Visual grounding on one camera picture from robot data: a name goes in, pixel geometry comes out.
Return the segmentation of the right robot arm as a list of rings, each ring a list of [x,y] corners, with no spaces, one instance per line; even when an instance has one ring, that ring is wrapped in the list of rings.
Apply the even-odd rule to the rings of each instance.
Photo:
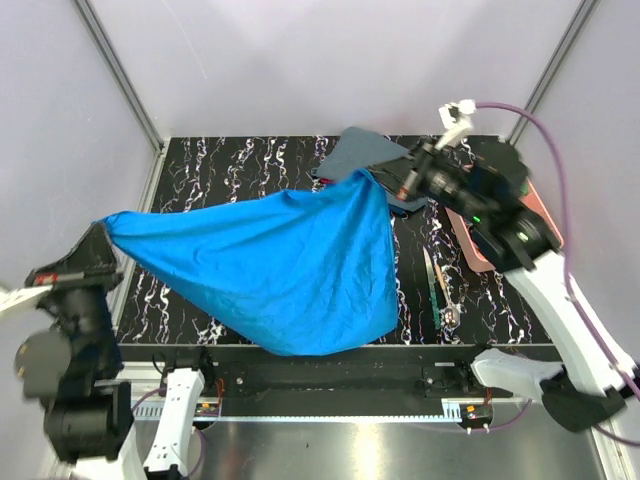
[[[368,170],[397,200],[430,198],[468,221],[472,242],[525,299],[560,356],[545,362],[476,347],[456,363],[460,393],[472,397],[491,388],[526,397],[574,433],[625,408],[639,384],[639,365],[578,306],[558,235],[522,199],[529,170],[513,146],[485,144],[471,166],[459,167],[422,142]]]

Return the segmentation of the blue cloth napkin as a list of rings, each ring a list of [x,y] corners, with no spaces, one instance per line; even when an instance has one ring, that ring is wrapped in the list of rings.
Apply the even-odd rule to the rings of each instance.
[[[317,192],[103,219],[112,244],[224,326],[282,356],[355,349],[398,320],[384,189],[365,170]]]

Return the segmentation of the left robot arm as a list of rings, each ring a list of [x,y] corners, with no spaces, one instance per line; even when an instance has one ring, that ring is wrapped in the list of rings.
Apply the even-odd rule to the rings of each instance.
[[[44,409],[44,433],[78,479],[188,479],[189,442],[200,396],[215,386],[205,348],[175,355],[162,371],[165,402],[147,457],[139,455],[132,389],[107,295],[123,279],[101,223],[61,259],[33,270],[22,289],[4,294],[4,313],[22,306],[47,312],[53,324],[18,348],[15,373],[23,395]]]

